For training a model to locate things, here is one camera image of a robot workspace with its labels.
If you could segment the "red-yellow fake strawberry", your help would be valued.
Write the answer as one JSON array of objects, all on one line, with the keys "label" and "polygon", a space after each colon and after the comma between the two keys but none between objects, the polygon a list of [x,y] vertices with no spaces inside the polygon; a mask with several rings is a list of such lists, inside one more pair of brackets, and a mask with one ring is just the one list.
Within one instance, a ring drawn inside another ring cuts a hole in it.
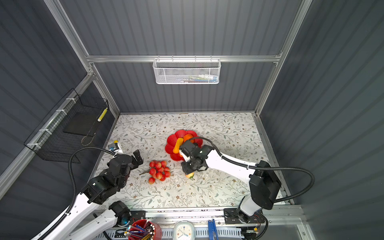
[{"label": "red-yellow fake strawberry", "polygon": [[195,175],[195,173],[190,173],[190,174],[186,175],[186,178],[193,179],[194,175]]}]

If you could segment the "orange fake persimmon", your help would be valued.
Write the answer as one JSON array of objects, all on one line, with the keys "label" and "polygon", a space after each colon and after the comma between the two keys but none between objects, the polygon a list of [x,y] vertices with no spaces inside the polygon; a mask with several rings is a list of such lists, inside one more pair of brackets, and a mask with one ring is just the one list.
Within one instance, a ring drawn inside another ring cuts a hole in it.
[{"label": "orange fake persimmon", "polygon": [[193,137],[194,137],[194,136],[193,136],[192,134],[186,134],[186,135],[183,137],[184,142],[186,142],[186,141],[192,139]]}]

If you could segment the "yellow fake corn cob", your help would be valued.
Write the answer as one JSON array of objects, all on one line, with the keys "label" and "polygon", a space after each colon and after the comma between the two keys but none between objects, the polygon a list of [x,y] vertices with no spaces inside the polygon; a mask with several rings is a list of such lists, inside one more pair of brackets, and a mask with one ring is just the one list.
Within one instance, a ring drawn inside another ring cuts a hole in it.
[{"label": "yellow fake corn cob", "polygon": [[173,148],[173,153],[174,154],[178,154],[180,152],[180,147],[181,145],[184,143],[184,139],[183,138],[178,138],[177,141],[176,141],[176,144]]}]

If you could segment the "red fake grape bunch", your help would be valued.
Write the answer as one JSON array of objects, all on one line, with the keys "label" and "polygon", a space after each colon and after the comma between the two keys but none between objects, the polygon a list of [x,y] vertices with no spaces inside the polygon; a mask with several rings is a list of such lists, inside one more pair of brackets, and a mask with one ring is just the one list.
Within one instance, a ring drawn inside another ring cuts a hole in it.
[{"label": "red fake grape bunch", "polygon": [[142,177],[149,177],[149,184],[153,185],[156,181],[164,182],[171,177],[171,170],[167,167],[166,161],[151,161],[149,169],[140,174]]}]

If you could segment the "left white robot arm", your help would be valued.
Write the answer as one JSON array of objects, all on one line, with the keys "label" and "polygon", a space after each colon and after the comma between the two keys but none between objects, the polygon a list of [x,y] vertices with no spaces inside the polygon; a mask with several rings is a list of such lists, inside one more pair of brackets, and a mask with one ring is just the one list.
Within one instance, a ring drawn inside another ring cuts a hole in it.
[{"label": "left white robot arm", "polygon": [[103,213],[85,224],[78,225],[95,209],[125,187],[132,170],[143,164],[139,150],[133,155],[114,154],[108,168],[90,179],[72,199],[70,205],[46,228],[38,233],[35,240],[92,240],[98,234],[114,227],[127,227],[132,214],[122,202],[112,203]]}]

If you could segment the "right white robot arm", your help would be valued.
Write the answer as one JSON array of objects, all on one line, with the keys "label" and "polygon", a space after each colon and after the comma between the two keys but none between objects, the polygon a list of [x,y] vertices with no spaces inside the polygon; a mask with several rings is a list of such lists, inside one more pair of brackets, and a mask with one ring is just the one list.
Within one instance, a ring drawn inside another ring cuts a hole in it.
[{"label": "right white robot arm", "polygon": [[281,188],[281,181],[265,161],[258,164],[220,154],[214,147],[186,141],[179,148],[183,157],[182,169],[186,175],[209,168],[229,174],[247,184],[250,193],[245,195],[238,208],[236,218],[249,223],[252,216],[262,210],[271,210]]}]

